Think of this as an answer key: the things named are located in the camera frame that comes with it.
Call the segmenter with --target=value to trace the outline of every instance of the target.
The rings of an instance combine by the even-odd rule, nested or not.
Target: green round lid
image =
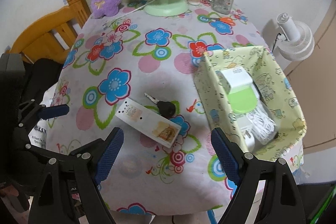
[[[257,106],[257,97],[255,96],[252,87],[228,94],[227,98],[235,113],[245,114],[251,112]]]

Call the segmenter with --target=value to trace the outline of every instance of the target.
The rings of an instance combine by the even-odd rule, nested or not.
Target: car key
[[[154,104],[157,105],[157,108],[159,109],[159,113],[162,117],[165,117],[166,119],[170,119],[175,115],[176,106],[173,103],[159,101],[158,99],[153,98],[147,93],[145,93],[145,96],[149,98]]]

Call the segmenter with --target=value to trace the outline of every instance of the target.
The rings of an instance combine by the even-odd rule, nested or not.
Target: wooden chair post
[[[89,19],[91,11],[86,3],[86,0],[67,0],[69,7],[73,11],[73,15],[81,28],[83,28],[85,22]]]

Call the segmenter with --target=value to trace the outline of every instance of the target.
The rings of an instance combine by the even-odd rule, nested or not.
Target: key blade
[[[145,93],[145,96],[150,99],[154,104],[157,104],[159,102],[159,100],[153,98],[152,96],[148,95],[147,93]]]

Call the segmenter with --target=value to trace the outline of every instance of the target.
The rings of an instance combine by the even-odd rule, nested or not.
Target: tablecloth
[[[138,5],[124,7],[114,18]],[[98,186],[111,210],[190,214],[227,206],[232,198],[236,186],[212,148],[192,74],[205,51],[267,45],[238,8],[221,21],[207,17],[221,16],[202,1],[168,18],[139,10],[118,20],[89,19],[66,59],[52,105],[68,104],[70,112],[48,121],[47,149],[69,154],[105,139],[114,127],[122,128],[124,144],[108,178]],[[157,112],[145,92],[176,105],[171,120],[182,130],[170,149],[114,117],[128,97]],[[298,146],[292,156],[285,156],[289,163],[292,158],[293,170],[302,163],[301,151]]]

